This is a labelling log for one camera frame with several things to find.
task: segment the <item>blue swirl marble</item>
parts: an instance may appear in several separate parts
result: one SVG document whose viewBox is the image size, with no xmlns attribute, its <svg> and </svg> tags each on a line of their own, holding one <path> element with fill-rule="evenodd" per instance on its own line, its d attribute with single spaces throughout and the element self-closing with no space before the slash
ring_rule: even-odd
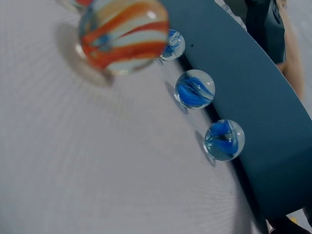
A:
<svg viewBox="0 0 312 234">
<path fill-rule="evenodd" d="M 200 70 L 190 70 L 180 76 L 175 92 L 178 101 L 186 108 L 200 109 L 209 105 L 215 96 L 215 83 Z"/>
<path fill-rule="evenodd" d="M 234 121 L 223 119 L 211 125 L 205 135 L 204 148 L 216 160 L 237 157 L 244 148 L 245 134 Z"/>
<path fill-rule="evenodd" d="M 168 44 L 160 55 L 160 59 L 164 61 L 172 61 L 180 57 L 185 50 L 184 37 L 176 30 L 169 29 Z"/>
</svg>

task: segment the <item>orange and white striped marble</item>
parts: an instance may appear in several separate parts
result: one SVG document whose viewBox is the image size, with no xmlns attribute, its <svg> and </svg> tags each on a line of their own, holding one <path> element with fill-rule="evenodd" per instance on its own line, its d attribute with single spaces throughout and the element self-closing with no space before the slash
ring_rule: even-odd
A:
<svg viewBox="0 0 312 234">
<path fill-rule="evenodd" d="M 157 0 L 94 0 L 81 18 L 79 38 L 92 66 L 127 74 L 163 52 L 168 24 Z"/>
</svg>

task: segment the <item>dark teal curved board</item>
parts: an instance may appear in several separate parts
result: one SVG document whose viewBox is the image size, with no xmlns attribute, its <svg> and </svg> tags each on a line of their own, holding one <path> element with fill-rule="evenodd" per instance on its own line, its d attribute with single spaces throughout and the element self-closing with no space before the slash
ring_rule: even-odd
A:
<svg viewBox="0 0 312 234">
<path fill-rule="evenodd" d="M 256 42 L 213 0 L 162 0 L 185 55 L 216 84 L 220 118 L 238 122 L 240 155 L 262 214 L 279 217 L 311 203 L 312 122 Z"/>
</svg>

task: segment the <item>glass marble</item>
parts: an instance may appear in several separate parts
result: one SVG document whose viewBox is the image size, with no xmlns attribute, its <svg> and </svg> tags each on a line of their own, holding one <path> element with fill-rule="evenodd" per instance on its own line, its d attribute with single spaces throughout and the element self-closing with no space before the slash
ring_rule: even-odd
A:
<svg viewBox="0 0 312 234">
<path fill-rule="evenodd" d="M 175 84 L 176 99 L 189 109 L 208 106 L 215 97 L 215 83 L 201 70 L 189 70 L 182 74 Z"/>
<path fill-rule="evenodd" d="M 163 61 L 173 61 L 183 55 L 185 50 L 184 37 L 176 30 L 169 29 L 168 44 L 160 55 Z"/>
<path fill-rule="evenodd" d="M 234 121 L 228 119 L 213 123 L 204 139 L 205 151 L 219 161 L 236 158 L 245 145 L 243 129 Z"/>
<path fill-rule="evenodd" d="M 81 17 L 79 40 L 93 67 L 126 75 L 160 56 L 168 24 L 157 0 L 93 0 Z"/>
</svg>

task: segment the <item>dark object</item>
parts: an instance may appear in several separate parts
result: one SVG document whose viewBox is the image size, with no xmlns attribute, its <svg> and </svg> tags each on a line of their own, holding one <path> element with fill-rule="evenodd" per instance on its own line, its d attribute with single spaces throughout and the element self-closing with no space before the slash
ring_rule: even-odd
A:
<svg viewBox="0 0 312 234">
<path fill-rule="evenodd" d="M 269 223 L 273 227 L 271 234 L 311 234 L 286 216 L 275 220 L 269 220 Z"/>
<path fill-rule="evenodd" d="M 246 1 L 249 2 L 246 17 L 248 33 L 275 64 L 285 62 L 285 28 L 276 0 L 258 0 L 254 4 L 251 0 Z"/>
<path fill-rule="evenodd" d="M 247 6 L 252 6 L 256 2 L 257 2 L 257 0 L 245 0 L 245 3 L 246 3 Z"/>
</svg>

